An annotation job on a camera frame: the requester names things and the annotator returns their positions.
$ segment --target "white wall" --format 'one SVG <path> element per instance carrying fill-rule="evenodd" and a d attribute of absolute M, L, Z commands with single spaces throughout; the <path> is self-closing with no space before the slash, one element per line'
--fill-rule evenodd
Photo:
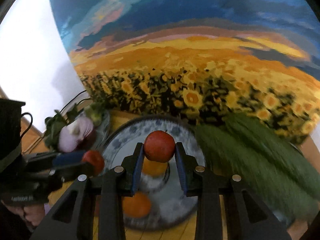
<path fill-rule="evenodd" d="M 60 40 L 49 0 L 16 0 L 0 25 L 0 87 L 25 101 L 34 126 L 84 90 Z"/>

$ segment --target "red fruit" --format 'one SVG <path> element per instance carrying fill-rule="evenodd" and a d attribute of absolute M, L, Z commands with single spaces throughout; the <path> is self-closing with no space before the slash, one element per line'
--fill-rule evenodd
<path fill-rule="evenodd" d="M 87 151 L 83 157 L 82 162 L 89 162 L 94 167 L 94 174 L 98 175 L 104 168 L 104 159 L 101 156 L 100 152 L 95 150 Z"/>
<path fill-rule="evenodd" d="M 147 136 L 143 149 L 148 160 L 166 163 L 174 155 L 175 142 L 170 134 L 154 131 Z"/>

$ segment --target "black device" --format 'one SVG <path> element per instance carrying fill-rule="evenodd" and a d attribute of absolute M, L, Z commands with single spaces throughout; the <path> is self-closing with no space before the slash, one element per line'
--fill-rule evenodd
<path fill-rule="evenodd" d="M 225 178 L 198 166 L 186 155 L 182 143 L 176 143 L 175 159 L 181 188 L 187 196 L 198 196 L 196 240 L 222 240 L 219 195 L 224 196 L 228 239 L 290 240 L 286 228 L 239 176 Z M 89 178 L 80 175 L 37 227 L 30 240 L 92 239 L 95 196 L 101 195 L 100 240 L 125 240 L 122 196 L 138 190 L 143 144 L 104 175 Z"/>

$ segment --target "red tomato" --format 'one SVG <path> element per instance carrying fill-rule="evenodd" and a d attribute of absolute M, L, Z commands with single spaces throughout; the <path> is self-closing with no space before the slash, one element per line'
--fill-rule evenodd
<path fill-rule="evenodd" d="M 101 156 L 100 152 L 95 150 L 87 151 L 83 157 L 82 162 L 89 162 L 94 167 L 94 174 L 98 175 L 104 168 L 104 159 Z"/>

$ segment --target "silver rivet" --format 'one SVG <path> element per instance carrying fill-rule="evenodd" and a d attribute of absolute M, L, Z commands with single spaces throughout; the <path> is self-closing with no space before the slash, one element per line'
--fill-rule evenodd
<path fill-rule="evenodd" d="M 87 175 L 84 175 L 84 174 L 82 174 L 82 175 L 80 175 L 79 177 L 78 177 L 78 180 L 79 181 L 85 181 L 87 179 Z"/>
<path fill-rule="evenodd" d="M 115 167 L 115 172 L 116 173 L 120 173 L 120 172 L 122 172 L 124 170 L 124 168 L 122 167 L 122 166 L 116 166 Z"/>
<path fill-rule="evenodd" d="M 204 166 L 196 166 L 197 172 L 204 172 Z"/>
<path fill-rule="evenodd" d="M 233 179 L 234 181 L 241 181 L 241 176 L 235 174 L 235 175 L 232 176 L 232 179 Z"/>

